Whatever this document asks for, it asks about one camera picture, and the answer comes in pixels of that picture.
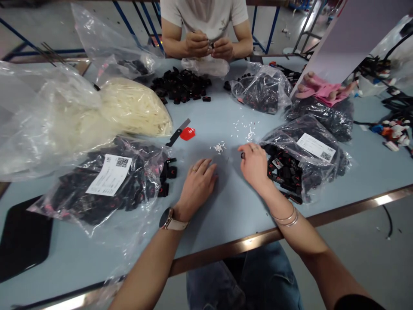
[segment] qr code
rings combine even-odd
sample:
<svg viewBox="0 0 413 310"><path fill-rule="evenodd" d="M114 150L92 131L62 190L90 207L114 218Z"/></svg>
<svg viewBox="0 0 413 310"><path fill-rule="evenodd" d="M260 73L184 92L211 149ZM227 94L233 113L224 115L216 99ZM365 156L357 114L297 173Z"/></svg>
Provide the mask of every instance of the qr code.
<svg viewBox="0 0 413 310"><path fill-rule="evenodd" d="M128 166L127 158L118 158L116 162L116 167L126 168Z"/></svg>
<svg viewBox="0 0 413 310"><path fill-rule="evenodd" d="M331 159L331 155L327 154L326 152L322 152L320 157L324 158L327 161L329 161Z"/></svg>

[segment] table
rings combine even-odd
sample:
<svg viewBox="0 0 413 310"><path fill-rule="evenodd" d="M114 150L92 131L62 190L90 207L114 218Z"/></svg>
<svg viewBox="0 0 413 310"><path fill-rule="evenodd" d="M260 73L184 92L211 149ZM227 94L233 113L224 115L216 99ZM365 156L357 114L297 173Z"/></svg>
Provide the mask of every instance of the table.
<svg viewBox="0 0 413 310"><path fill-rule="evenodd" d="M300 71L306 63L299 57L290 57L289 60L285 57L264 58L266 64L271 61L296 71ZM163 60L158 74L173 65L181 67L178 60ZM227 78L241 76L245 68L244 60L232 63ZM91 66L85 77L92 80L94 70ZM266 206L241 177L240 155L236 148L245 143L246 128L243 130L238 125L240 131L237 132L233 123L238 120L239 124L255 123L254 138L258 140L285 120L281 114L267 115L241 106L222 86L222 80L213 80L213 86L208 91L211 102L189 101L180 105L170 102L166 105L174 128L190 118L189 126L196 130L196 137L189 141L178 139L174 144L178 177L168 181L170 195L158 199L159 210L177 201L186 171L197 159L212 157L218 164L219 174L214 195L193 218L182 238L171 274L182 273L281 238ZM376 121L388 113L376 97L357 98L355 107L354 119L357 121ZM157 140L162 143L168 141L167 138ZM221 141L225 142L227 149L218 155L210 147ZM362 131L355 125L352 142L341 145L357 165L345 176L326 185L321 201L310 206L298 206L300 212L310 217L317 226L412 194L412 159L407 152L391 152L382 142L379 135ZM52 182L52 177L45 177L12 183L0 200L0 228L10 207L45 193ZM156 230L154 225L148 235L153 235ZM147 241L137 248L135 257L146 244ZM0 284L0 308L31 304L101 282L122 264L122 259L121 253L89 239L78 226L55 220L49 257L41 265Z"/></svg>

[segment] silver bangle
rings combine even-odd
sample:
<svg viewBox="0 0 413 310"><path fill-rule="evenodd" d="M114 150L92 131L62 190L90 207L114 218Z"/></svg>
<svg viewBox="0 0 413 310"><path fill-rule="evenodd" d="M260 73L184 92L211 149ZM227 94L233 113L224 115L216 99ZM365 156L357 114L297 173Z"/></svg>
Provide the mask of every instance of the silver bangle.
<svg viewBox="0 0 413 310"><path fill-rule="evenodd" d="M271 216L274 218L274 220L280 221L280 222L286 221L286 220L290 220L290 219L294 216L294 213L295 213L295 211L296 211L296 208L293 206L293 204L291 204L291 206L293 207L293 213L292 213L289 217L287 217L287 218L285 218L285 219L279 219L278 217L275 217L275 216L272 215L272 214L271 214Z"/></svg>
<svg viewBox="0 0 413 310"><path fill-rule="evenodd" d="M290 226L294 225L295 223L297 223L300 213L298 212L298 210L296 209L296 207L294 207L294 210L295 210L295 212L296 212L296 217L295 217L294 221L292 221L292 222L289 223L289 224L281 224L281 223L278 223L278 224L279 224L280 226L290 227Z"/></svg>

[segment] person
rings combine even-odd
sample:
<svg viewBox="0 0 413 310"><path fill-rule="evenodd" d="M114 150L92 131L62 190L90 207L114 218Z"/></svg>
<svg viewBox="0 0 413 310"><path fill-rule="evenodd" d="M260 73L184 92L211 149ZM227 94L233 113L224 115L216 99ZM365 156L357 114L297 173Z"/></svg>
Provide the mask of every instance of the person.
<svg viewBox="0 0 413 310"><path fill-rule="evenodd" d="M245 0L161 0L162 41L173 58L245 58L253 50L253 37ZM237 43L228 38L232 22ZM186 36L182 37L182 25Z"/></svg>
<svg viewBox="0 0 413 310"><path fill-rule="evenodd" d="M244 152L241 171L245 180L268 205L283 236L317 282L327 310L383 310L343 266L314 227L267 177L267 157L257 144ZM183 229L212 194L218 178L216 164L201 159L188 171L179 201L162 215L162 226L126 277L109 310L153 309L168 279ZM290 263L279 242L251 250L242 259L241 272L220 261L187 274L188 302L198 309L302 309Z"/></svg>

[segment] barcode label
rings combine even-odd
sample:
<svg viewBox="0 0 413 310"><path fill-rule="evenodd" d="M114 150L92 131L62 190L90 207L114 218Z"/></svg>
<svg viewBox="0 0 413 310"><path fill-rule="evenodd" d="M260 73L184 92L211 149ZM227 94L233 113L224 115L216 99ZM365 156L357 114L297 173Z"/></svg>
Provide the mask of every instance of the barcode label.
<svg viewBox="0 0 413 310"><path fill-rule="evenodd" d="M326 152L322 152L321 155L320 155L320 157L324 158L324 159L327 160L327 161L330 161L330 160L331 160L331 155L330 155L330 154L327 154Z"/></svg>
<svg viewBox="0 0 413 310"><path fill-rule="evenodd" d="M334 154L336 153L335 149L329 147L328 145L322 143L321 141L317 140L316 138L310 136L307 133L301 136L300 140L297 141L297 144L304 150L310 152L318 158L326 160L329 163L331 162Z"/></svg>
<svg viewBox="0 0 413 310"><path fill-rule="evenodd" d="M129 158L119 157L116 161L116 167L126 168L128 166Z"/></svg>
<svg viewBox="0 0 413 310"><path fill-rule="evenodd" d="M103 167L87 189L87 194L113 197L128 174L132 159L106 154Z"/></svg>

